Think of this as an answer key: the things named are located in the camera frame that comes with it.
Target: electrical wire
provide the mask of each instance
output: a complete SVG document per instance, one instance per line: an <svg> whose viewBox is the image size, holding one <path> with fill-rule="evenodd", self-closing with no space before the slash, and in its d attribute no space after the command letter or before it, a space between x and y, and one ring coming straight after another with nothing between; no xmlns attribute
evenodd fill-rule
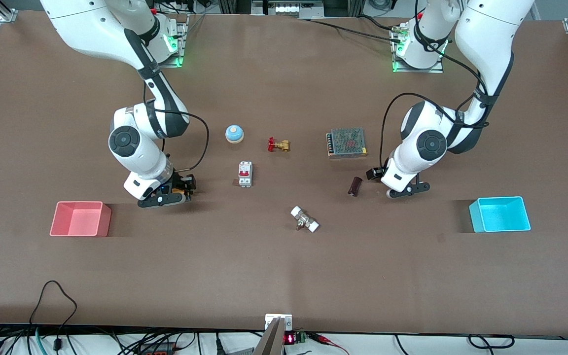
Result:
<svg viewBox="0 0 568 355"><path fill-rule="evenodd" d="M196 342L198 343L198 346L199 346L199 355L203 355L203 353L201 352L201 334L200 333L196 333Z"/></svg>
<svg viewBox="0 0 568 355"><path fill-rule="evenodd" d="M203 10L203 12L199 13L199 14L201 15L201 17L199 17L199 19L196 20L196 22L194 22L194 25L192 25L189 29L187 29L187 32L185 32L185 35L187 36L187 34L189 34L192 29L195 29L196 26L197 26L201 21L203 21L203 19L205 18L205 14L207 14L207 12L208 12L209 10L213 9L217 4L218 4L218 3L216 3L216 4L212 3L212 4L210 5L210 7L206 7L205 10Z"/></svg>
<svg viewBox="0 0 568 355"><path fill-rule="evenodd" d="M160 1L155 1L155 4L160 5L160 6L163 6L163 7L165 7L166 9L170 9L170 10L176 12L176 13L185 13L185 12L187 12L187 13L194 13L194 11L191 11L191 10L177 9L176 7L170 5L170 3L165 4L165 3L160 2Z"/></svg>
<svg viewBox="0 0 568 355"><path fill-rule="evenodd" d="M142 103L146 104L146 81L144 81L144 92L142 94ZM165 149L165 139L162 139L162 151Z"/></svg>
<svg viewBox="0 0 568 355"><path fill-rule="evenodd" d="M378 156L378 160L380 163L380 166L383 166L383 138L385 135L385 122L387 121L387 114L390 111L391 106L396 102L397 99L399 99L400 97L403 96L415 96L415 97L419 97L420 99L427 101L428 103L431 103L433 106L435 106L435 108L441 112L443 115L445 115L451 122L455 123L455 119L452 119L451 116L444 110L444 108L442 108L442 106L438 105L437 103L435 103L435 101L429 99L428 97L424 96L424 95L420 95L420 94L415 94L415 92L403 92L402 94L397 95L396 97L394 97L394 99L392 99L392 101L390 102L390 104L387 106L387 109L385 110L385 115L383 116L383 123L381 124L381 148L379 151L379 156ZM461 127L462 128L473 128L473 129L482 129L485 128L487 126L489 126L490 123L489 122L483 122L483 123L475 123L475 124L466 124L466 123L461 123Z"/></svg>
<svg viewBox="0 0 568 355"><path fill-rule="evenodd" d="M339 349L343 350L347 355L350 355L350 352L347 351L345 348L343 348L342 346L331 341L327 337L324 337L323 335L318 335L317 333L314 333L314 332L306 332L306 335L309 337L309 339L313 339L314 341L316 341L320 344L323 344L323 345L333 346L335 348L339 348Z"/></svg>
<svg viewBox="0 0 568 355"><path fill-rule="evenodd" d="M74 305L74 310L72 311L72 313L70 314L70 316L67 317L67 319L65 319L65 321L64 321L63 323L61 323L61 325L58 327L58 330L56 330L56 339L58 340L58 339L59 339L59 335L60 335L60 333L61 333L61 329L63 328L63 326L65 326L65 324L66 324L68 321L70 321L70 319L71 319L72 317L74 317L74 315L76 314L76 311L77 311L77 309L78 309L78 304L76 303L76 301L74 301L74 299L71 298L70 295L68 295L67 292L65 292L65 290L63 290L63 286L61 286L61 284L58 283L58 281L56 281L56 280L50 280L50 281L47 281L47 282L43 285L43 288L41 289L41 294L40 294L40 296L38 297L38 302L36 302L36 306L34 307L34 310L32 311L32 314L30 315L30 319L29 319L28 323L29 323L30 325L32 325L32 320L34 319L34 316L36 315L36 311L38 310L38 306L41 304L41 300L43 299L43 293L45 293L45 288L47 287L47 285L49 285L49 284L51 284L51 283L56 284L56 286L58 286L58 288L59 288L59 290L61 291L61 293L63 294L63 296L65 296L67 299L69 299L69 300L71 301L71 303Z"/></svg>
<svg viewBox="0 0 568 355"><path fill-rule="evenodd" d="M76 349L74 348L74 344L71 343L70 334L67 333L67 328L65 328L65 336L67 337L67 342L70 344L71 352L74 353L74 355L78 355L78 353L76 353Z"/></svg>
<svg viewBox="0 0 568 355"><path fill-rule="evenodd" d="M25 344L28 346L28 354L32 355L32 349L30 349L30 334L32 334L32 331L30 330L30 327L28 327L28 330L26 332L27 337L25 338Z"/></svg>
<svg viewBox="0 0 568 355"><path fill-rule="evenodd" d="M201 160L203 160L203 157L205 156L205 153L207 152L207 147L210 144L210 128L209 126L207 126L207 123L205 122L204 119L202 119L201 117L198 117L195 114L191 114L189 112L183 112L183 111L175 111L175 110L159 110L157 108L155 108L156 112L163 112L163 113L169 113L169 114L180 114L180 115L189 115L190 117L194 117L196 119L198 119L199 121L201 121L201 123L203 123L203 126L205 126L205 133L206 133L206 137L205 137L205 148L203 148L203 154L201 154L201 157L199 158L199 160L196 162L196 164L194 164L193 166L191 166L190 168L183 168L183 169L178 169L177 172L178 173L183 173L184 171L191 171L194 168L196 168L200 163Z"/></svg>
<svg viewBox="0 0 568 355"><path fill-rule="evenodd" d="M394 42L394 43L400 43L400 40L398 40L398 39L396 39L396 38L389 38L389 37L383 37L383 36L376 36L376 35L368 34L368 33L361 32L361 31L356 31L356 30L352 30L352 29L346 29L345 27L333 25L332 23L326 23L326 22L321 22L321 21L313 21L313 20L303 20L303 21L312 22L312 23L318 23L318 24L320 24L320 25L332 27L332 28L334 28L334 29L343 30L343 31L347 31L347 32L352 32L353 34L357 34L357 35L361 35L361 36L367 36L367 37L371 37L371 38L377 38L377 39L382 39L382 40L388 40L388 41Z"/></svg>
<svg viewBox="0 0 568 355"><path fill-rule="evenodd" d="M418 11L418 0L415 0L415 27L419 30L420 29L420 19L418 18L418 14L420 12ZM440 56L448 59L449 61L455 63L456 65L459 65L460 67L464 68L465 70L468 70L476 79L477 81L479 81L480 85L483 88L483 94L488 94L487 88L485 87L485 83L483 83L483 80L481 79L481 76L475 72L474 70L472 70L471 67L465 65L464 63L458 61L457 59L449 56L448 54L444 54L443 52L440 52L439 49L437 48L433 48L431 43L429 43L426 38L424 38L424 36L421 36L422 40L424 41L424 43L426 43L426 47L425 50L428 50L428 48L431 48L434 52L436 52L437 54L439 54Z"/></svg>
<svg viewBox="0 0 568 355"><path fill-rule="evenodd" d="M477 344L475 344L473 342L473 337L477 337L479 339L481 339L481 341L483 342L483 344L485 344L484 346L479 346ZM494 355L494 349L509 349L512 346L514 346L514 343L516 342L516 340L514 339L514 336L512 335L508 335L504 337L505 339L510 339L511 342L510 344L506 344L506 345L498 345L498 346L494 346L491 345L486 339L485 337L483 337L483 335L480 334L469 334L468 335L468 342L470 343L470 345L472 345L474 348L478 348L481 350L488 350L490 351L490 355Z"/></svg>
<svg viewBox="0 0 568 355"><path fill-rule="evenodd" d="M41 354L47 355L47 351L43 347L43 342L41 342L41 337L38 336L38 326L34 330L34 337L36 338L36 343L38 344L38 350L41 350Z"/></svg>
<svg viewBox="0 0 568 355"><path fill-rule="evenodd" d="M374 25L376 25L376 27L378 27L379 29L383 29L383 30L391 31L392 27L397 26L397 25L393 25L393 26L381 25L381 23L377 22L376 19L374 19L372 16L367 16L366 14L360 14L359 16L357 16L357 18L366 18L366 19L370 20L372 23L374 23Z"/></svg>
<svg viewBox="0 0 568 355"><path fill-rule="evenodd" d="M183 333L181 333L180 335L178 335L177 339L174 341L174 349L175 349L175 351L179 351L179 350L183 350L183 349L189 348L192 344L194 344L194 341L196 340L196 333L192 333L192 335L194 335L194 336L192 337L192 341L190 341L186 346L184 346L183 348L181 348L181 347L177 346L178 338L180 338L181 335L183 335Z"/></svg>
<svg viewBox="0 0 568 355"><path fill-rule="evenodd" d="M402 343L400 342L400 338L398 337L397 334L394 334L394 337L396 337L396 342L398 343L398 347L400 348L400 351L403 352L404 355L409 355L408 352L406 352L406 350L404 350Z"/></svg>
<svg viewBox="0 0 568 355"><path fill-rule="evenodd" d="M7 351L4 353L4 355L9 355L12 353L13 349L14 349L14 344L16 344L16 342L21 338L22 333L19 333L19 335L16 336L16 338L14 338L14 341L12 342L12 344L10 344L10 348L7 349Z"/></svg>

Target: red valve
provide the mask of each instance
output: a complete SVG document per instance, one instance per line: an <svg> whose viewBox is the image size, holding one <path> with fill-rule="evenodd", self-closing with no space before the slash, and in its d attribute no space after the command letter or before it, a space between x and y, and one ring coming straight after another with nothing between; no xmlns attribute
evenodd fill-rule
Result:
<svg viewBox="0 0 568 355"><path fill-rule="evenodd" d="M273 148L275 147L275 140L273 139L273 137L270 137L269 139L269 145L267 146L267 150L268 151L273 151Z"/></svg>

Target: cyan plastic box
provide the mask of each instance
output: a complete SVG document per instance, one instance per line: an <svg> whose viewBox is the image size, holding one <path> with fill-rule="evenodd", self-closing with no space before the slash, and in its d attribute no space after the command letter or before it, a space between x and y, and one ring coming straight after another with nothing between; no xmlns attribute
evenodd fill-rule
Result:
<svg viewBox="0 0 568 355"><path fill-rule="evenodd" d="M521 196L480 197L470 205L476 233L523 232L532 229Z"/></svg>

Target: brown table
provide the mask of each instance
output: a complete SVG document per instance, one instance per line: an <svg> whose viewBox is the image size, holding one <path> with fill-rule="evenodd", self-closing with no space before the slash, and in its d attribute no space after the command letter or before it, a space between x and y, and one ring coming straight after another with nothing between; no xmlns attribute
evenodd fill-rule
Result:
<svg viewBox="0 0 568 355"><path fill-rule="evenodd" d="M335 23L382 34L364 20ZM117 108L139 103L132 68L67 47L45 14L0 30L0 322L27 321L45 281L76 299L74 323L261 328L292 313L324 331L568 336L568 35L524 22L516 62L478 146L423 173L428 193L388 200L352 178L378 164L379 128L396 94L455 107L475 80L393 73L386 43L286 17L208 16L184 67L166 70L212 141L187 205L142 210L122 188L128 171L107 148ZM449 53L458 54L456 47ZM392 108L386 152L399 144ZM243 143L225 141L239 124ZM362 126L369 157L328 160L331 128ZM291 152L266 151L268 137ZM203 147L192 123L167 141L176 166ZM255 186L232 185L241 160ZM467 206L521 195L532 231L474 234ZM59 200L110 204L110 238L51 238ZM295 231L307 209L318 232ZM50 288L36 321L61 323L70 304Z"/></svg>

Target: white robotic arm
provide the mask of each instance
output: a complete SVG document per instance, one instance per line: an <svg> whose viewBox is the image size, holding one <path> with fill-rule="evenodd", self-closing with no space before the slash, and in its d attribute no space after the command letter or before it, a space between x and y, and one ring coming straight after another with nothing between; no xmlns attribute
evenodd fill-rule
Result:
<svg viewBox="0 0 568 355"><path fill-rule="evenodd" d="M455 38L462 54L481 74L485 87L477 85L465 112L455 112L429 101L410 108L401 126L402 144L390 153L381 171L376 172L383 174L381 182L390 188L388 197L413 195L410 189L417 186L410 183L412 179L442 159L447 150L459 154L475 146L512 68L512 40L532 3L532 0L468 2L455 29Z"/></svg>
<svg viewBox="0 0 568 355"><path fill-rule="evenodd" d="M193 177L178 176L172 163L153 142L180 136L189 124L185 105L146 46L166 39L160 20L140 0L123 4L119 0L41 0L41 3L69 47L88 56L131 65L155 96L146 103L120 108L113 115L108 146L120 164L131 171L124 188L140 200L140 207L189 201L191 191L196 188ZM166 49L153 48L160 59L167 58L171 49L167 46ZM151 196L160 188L164 188L163 194Z"/></svg>

